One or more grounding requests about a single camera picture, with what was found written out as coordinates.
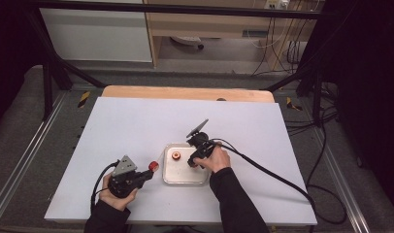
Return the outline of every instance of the hand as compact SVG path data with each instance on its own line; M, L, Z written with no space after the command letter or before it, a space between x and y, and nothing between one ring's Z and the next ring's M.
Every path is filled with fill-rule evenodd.
M103 189L108 187L111 176L112 176L112 174L110 173L109 175L107 175L103 178ZM101 191L99 196L100 196L100 200L109 204L109 206L111 206L119 211L124 211L124 209L127 207L128 203L134 201L138 190L139 190L138 188L135 188L130 193L130 195L128 195L126 198L115 197L108 189Z
M221 146L215 146L213 153L210 157L205 159L196 157L193 159L193 162L195 164L209 168L214 173L218 172L223 168L231 167L230 156L228 155L226 150L221 149Z

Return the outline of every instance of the gray floor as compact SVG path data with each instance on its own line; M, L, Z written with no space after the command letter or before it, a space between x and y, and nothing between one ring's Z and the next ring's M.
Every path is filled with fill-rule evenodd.
M164 40L157 68L147 65L136 67L135 64L129 64L122 68L114 67L111 70L102 67L104 64L96 63L96 67L91 66L91 70L87 73L98 80L112 84L247 89L266 87L288 75L286 72L279 72L273 75L248 76L247 74L251 74L258 66L262 51L247 41L206 39L203 42L205 48L197 50L193 47L178 45L170 39ZM259 71L268 71L267 63L264 63ZM0 219L0 231L6 228L11 232L54 232L54 229L66 229L58 232L74 232L71 229L81 232L81 224L58 224L44 220L44 214L49 206L49 197L55 192L61 180L96 97L101 94L101 89L91 87L91 94L86 105L79 109L77 105L83 90L88 86L80 79L74 78L74 81L78 88L67 92L64 105L55 123ZM286 108L287 96L291 96L293 101L298 101L295 103L301 103L294 94L295 86L294 82L283 90L277 91L276 101L280 103L284 119L308 120L305 111ZM16 163L41 123L42 100L42 72L40 69L30 70L20 94L0 122L0 190L11 171L15 169ZM373 173L357 166L356 158L341 124L331 121L326 126L331 149L336 155L371 231L394 232L394 209ZM306 179L318 156L320 146L312 130L292 136L291 143L302 175ZM312 183L336 192L324 162L319 164ZM332 219L341 217L341 207L331 196L316 190L311 190L310 193L317 203L317 210L322 215ZM173 228L175 227L135 225L131 232L168 232ZM196 229L204 232L221 232L220 226L197 226ZM277 228L277 232L305 232L306 230L303 227ZM341 225L333 225L319 219L314 231L353 232L353 227L349 221Z

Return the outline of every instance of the black stand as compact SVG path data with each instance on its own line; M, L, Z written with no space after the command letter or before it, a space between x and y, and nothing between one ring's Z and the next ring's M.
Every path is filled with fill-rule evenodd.
M270 85L266 88L262 88L260 90L268 90L270 92L273 92L296 80L301 80L299 86L297 87L297 94L299 96L306 95L314 86L314 96L312 99L312 119L314 123L316 123L316 125L319 127L322 75L318 71L315 72L311 65L300 68L295 74L285 78L278 83Z
M49 39L49 34L47 30L44 30L44 25L42 25L41 21L37 18L37 8L24 6L23 13L28 20L31 28L34 33L39 38L39 41L43 47L43 54L45 61L47 63L43 64L43 72L44 72L44 91L45 91L45 113L43 116L43 120L46 120L49 114L52 111L52 86L51 86L51 78L54 78L58 87L60 89L71 89L73 83L70 80L70 77L67 71L77 75L83 80L97 86L104 88L107 85L101 83L83 71L79 70L75 66L71 65L67 61L63 60L55 51L52 46L51 40Z

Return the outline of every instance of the white cabinet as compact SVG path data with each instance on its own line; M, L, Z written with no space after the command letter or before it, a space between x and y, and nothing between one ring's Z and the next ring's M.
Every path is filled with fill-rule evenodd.
M41 13L55 50L63 59L151 62L144 13L57 9L41 9Z

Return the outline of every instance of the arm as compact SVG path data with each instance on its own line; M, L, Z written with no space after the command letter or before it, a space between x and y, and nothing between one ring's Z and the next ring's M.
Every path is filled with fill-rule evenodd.
M220 203L221 221L225 233L269 232L263 218L231 169L230 156L225 150L215 147L209 158L195 158L194 162L213 171L210 187Z
M107 188L111 174L103 178L103 189ZM93 213L85 223L84 233L117 233L125 232L124 225L130 211L126 208L128 203L134 201L137 188L126 198L117 198L108 189L100 192Z

